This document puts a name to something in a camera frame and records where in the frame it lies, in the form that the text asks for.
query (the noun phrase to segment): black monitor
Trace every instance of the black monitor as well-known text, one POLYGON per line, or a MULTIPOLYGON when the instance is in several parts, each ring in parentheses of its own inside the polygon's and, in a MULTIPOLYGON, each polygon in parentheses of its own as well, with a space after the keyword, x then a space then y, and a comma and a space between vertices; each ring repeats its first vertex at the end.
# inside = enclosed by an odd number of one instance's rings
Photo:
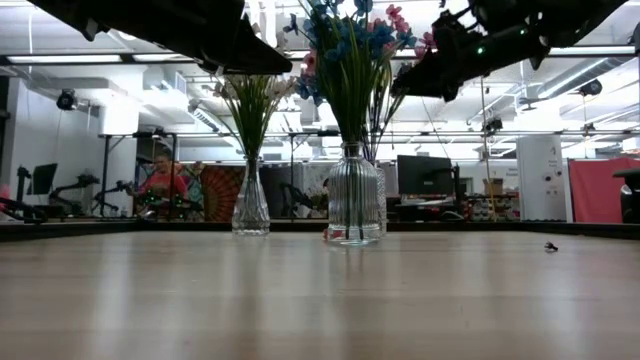
POLYGON ((53 185, 53 178, 56 176, 58 164, 40 165, 33 169, 31 176, 31 186, 27 190, 27 195, 48 195, 53 185))
POLYGON ((398 156, 398 187, 402 195, 453 194, 451 159, 398 156))

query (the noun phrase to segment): white ceiling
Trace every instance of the white ceiling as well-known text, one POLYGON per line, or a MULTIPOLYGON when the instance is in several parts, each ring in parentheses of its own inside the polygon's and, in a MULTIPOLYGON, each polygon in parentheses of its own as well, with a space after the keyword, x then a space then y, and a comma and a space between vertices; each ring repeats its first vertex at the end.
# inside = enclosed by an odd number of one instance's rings
MULTIPOLYGON (((155 45, 140 40, 126 40, 117 31, 110 34, 100 34, 93 43, 87 42, 79 33, 69 28, 67 25, 52 18, 45 12, 35 9, 25 2, 23 6, 5 7, 3 2, 8 0, 0 0, 0 54, 43 54, 43 53, 94 53, 94 52, 158 52, 162 51, 155 45)), ((430 29, 430 24, 438 16, 439 0, 396 0, 396 5, 403 7, 403 15, 412 25, 414 33, 421 34, 430 29)), ((390 4, 390 1, 375 1, 374 15, 384 16, 384 9, 390 4)), ((265 7, 262 7, 261 19, 263 24, 266 22, 265 7)), ((452 10, 460 10, 466 0, 449 0, 447 5, 452 10)), ((607 19, 600 27, 589 34, 581 41, 582 45, 611 45, 625 44, 626 38, 635 28, 636 23, 640 19, 639 2, 629 2, 627 6, 616 11, 609 19, 607 19)), ((299 17, 304 12, 298 5, 297 0, 276 0, 276 29, 281 29, 289 21, 289 13, 296 13, 299 17)), ((288 46, 291 49, 304 49, 306 45, 302 40, 302 36, 296 37, 293 33, 287 34, 289 41, 288 46)), ((529 74, 522 69, 527 69, 528 64, 514 64, 499 71, 495 71, 489 77, 484 79, 484 85, 489 87, 489 93, 484 96, 485 106, 499 100, 510 89, 516 85, 532 85, 548 82, 568 69, 580 64, 583 59, 547 59, 543 62, 541 68, 529 74)), ((108 78, 126 77, 130 72, 144 71, 145 69, 134 69, 130 66, 105 66, 100 69, 86 66, 76 67, 46 67, 36 68, 36 74, 44 74, 47 77, 79 77, 78 74, 87 76, 104 76, 108 78)), ((174 74, 179 72, 189 82, 190 97, 207 97, 207 93, 202 91, 203 85, 211 84, 210 77, 201 71, 195 64, 182 65, 163 65, 162 71, 165 74, 174 74)), ((299 63, 294 64, 292 75, 300 72, 299 63)), ((627 109, 631 106, 638 106, 638 63, 632 60, 629 63, 603 75, 598 79, 604 85, 604 91, 597 97, 587 97, 586 105, 582 106, 582 98, 576 95, 561 95, 556 99, 537 103, 534 106, 536 110, 528 113, 522 113, 516 110, 515 103, 513 106, 507 106, 496 112, 505 122, 505 128, 517 129, 527 128, 533 129, 543 127, 567 128, 578 130, 585 120, 585 110, 587 120, 602 117, 606 114, 615 114, 617 111, 627 109)), ((481 112, 483 88, 480 86, 480 79, 474 79, 465 84, 461 89, 458 98, 448 104, 444 104, 439 99, 430 98, 414 98, 410 97, 398 111, 393 125, 394 131, 429 131, 432 129, 430 120, 434 121, 437 129, 442 131, 459 131, 473 127, 475 130, 480 128, 481 117, 475 117, 481 112)), ((188 115, 186 103, 184 109, 180 106, 167 106, 167 98, 164 95, 150 90, 147 86, 145 91, 139 96, 145 103, 145 109, 142 112, 142 122, 146 124, 156 123, 161 126, 176 129, 188 130, 193 125, 194 120, 188 115)), ((220 102, 207 102, 210 109, 217 115, 221 121, 228 121, 229 114, 220 102)), ((302 106, 301 101, 296 100, 298 106, 302 106)), ((330 126, 335 124, 335 120, 331 119, 330 112, 320 111, 319 117, 316 118, 315 125, 330 126)), ((313 116, 307 113, 303 117, 313 116)), ((303 128, 303 122, 300 120, 300 113, 276 114, 272 121, 270 131, 296 131, 303 128)), ((638 115, 632 113, 626 117, 617 119, 613 123, 603 125, 602 129, 622 129, 633 126, 638 123, 638 115)), ((228 142, 210 140, 207 142, 193 141, 198 145, 208 144, 208 146, 228 146, 228 142)))

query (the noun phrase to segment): ceiling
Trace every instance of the ceiling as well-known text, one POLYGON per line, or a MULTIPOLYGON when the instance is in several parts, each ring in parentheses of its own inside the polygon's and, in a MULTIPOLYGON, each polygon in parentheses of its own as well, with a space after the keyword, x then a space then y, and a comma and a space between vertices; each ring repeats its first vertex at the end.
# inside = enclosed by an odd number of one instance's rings
MULTIPOLYGON (((384 10, 391 1, 375 0, 374 16, 384 17, 384 10)), ((439 14, 439 0, 396 0, 396 5, 403 7, 403 15, 412 25, 416 34, 430 29, 430 24, 439 14)), ((460 10, 466 4, 465 0, 449 0, 448 7, 460 10)), ((580 45, 624 45, 627 38, 640 19, 640 1, 632 1, 616 11, 600 27, 594 30, 580 45)), ((304 16, 304 11, 297 0, 259 1, 247 0, 247 13, 253 19, 258 19, 261 28, 267 29, 263 34, 265 41, 272 41, 273 31, 281 29, 289 22, 289 14, 304 16)), ((347 5, 343 11, 351 11, 347 5)), ((302 36, 287 34, 289 49, 308 48, 302 36)), ((160 52, 162 49, 145 41, 132 39, 126 34, 111 31, 100 34, 92 43, 87 42, 79 33, 67 25, 52 18, 45 12, 34 8, 26 1, 0 0, 0 54, 63 54, 63 53, 149 53, 160 52)), ((575 75, 586 69, 598 59, 547 59, 538 71, 533 71, 527 62, 508 66, 495 71, 488 77, 468 81, 460 90, 458 98, 445 104, 442 100, 431 98, 409 97, 395 116, 389 131, 432 131, 435 127, 439 131, 466 131, 481 129, 483 114, 490 117, 499 116, 504 123, 505 130, 579 130, 586 121, 595 122, 596 129, 629 129, 638 125, 637 111, 629 111, 638 107, 638 62, 636 59, 626 59, 620 66, 598 74, 597 79, 603 84, 604 91, 595 97, 582 98, 568 91, 553 99, 536 102, 532 111, 523 111, 527 106, 518 105, 521 98, 531 98, 536 89, 550 84, 560 76, 575 75)), ((300 64, 294 63, 294 69, 289 75, 300 72, 300 64)), ((9 69, 20 76, 25 76, 26 68, 9 69)), ((166 129, 180 132, 210 132, 210 127, 186 112, 190 98, 204 100, 204 105, 211 111, 211 118, 218 126, 221 123, 231 124, 229 112, 224 103, 212 99, 206 87, 214 86, 208 74, 201 71, 195 64, 169 64, 136 66, 132 69, 127 65, 116 66, 75 66, 75 67, 42 67, 32 69, 31 76, 45 76, 46 78, 80 77, 91 74, 94 77, 123 78, 131 72, 144 72, 143 89, 132 89, 140 103, 141 123, 158 125, 166 129), (176 86, 176 75, 186 80, 186 94, 171 89, 176 86), (161 80, 166 80, 171 88, 163 86, 161 80)), ((318 128, 334 128, 335 119, 327 106, 315 109, 312 104, 299 98, 283 104, 283 112, 276 113, 270 124, 270 132, 302 131, 318 128)), ((462 141, 456 138, 443 138, 446 142, 478 142, 479 139, 462 141)), ((621 141, 620 137, 601 139, 599 147, 612 147, 621 141)), ((437 139, 421 136, 395 136, 396 144, 422 143, 437 141, 437 139)), ((497 136, 495 141, 499 146, 507 149, 514 147, 513 138, 497 136)), ((327 148, 327 139, 307 139, 305 146, 310 148, 327 148)), ((229 147, 233 141, 216 139, 185 139, 182 146, 194 147, 229 147)), ((270 141, 267 146, 288 146, 284 141, 270 141)))

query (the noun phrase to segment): wooden table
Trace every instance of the wooden table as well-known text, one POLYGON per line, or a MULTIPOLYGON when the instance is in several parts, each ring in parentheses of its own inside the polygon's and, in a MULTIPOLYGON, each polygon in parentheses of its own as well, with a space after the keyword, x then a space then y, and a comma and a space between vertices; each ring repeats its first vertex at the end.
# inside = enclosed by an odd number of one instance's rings
POLYGON ((0 244, 0 359, 639 359, 640 242, 529 233, 0 244), (553 241, 560 252, 547 254, 553 241))

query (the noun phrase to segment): glass vase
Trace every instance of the glass vase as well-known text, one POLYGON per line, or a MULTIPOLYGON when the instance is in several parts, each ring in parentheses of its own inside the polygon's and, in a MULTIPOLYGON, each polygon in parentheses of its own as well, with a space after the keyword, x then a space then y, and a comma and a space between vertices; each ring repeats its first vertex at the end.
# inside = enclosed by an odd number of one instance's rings
POLYGON ((264 236, 269 234, 269 208, 260 183, 258 159, 245 159, 246 172, 233 208, 231 225, 236 235, 264 236))
POLYGON ((378 175, 362 156, 362 143, 345 142, 343 155, 329 173, 327 241, 366 245, 380 238, 378 175))
POLYGON ((378 164, 376 166, 377 175, 377 197, 378 197, 378 226, 380 227, 380 238, 387 235, 387 179, 384 169, 378 164))

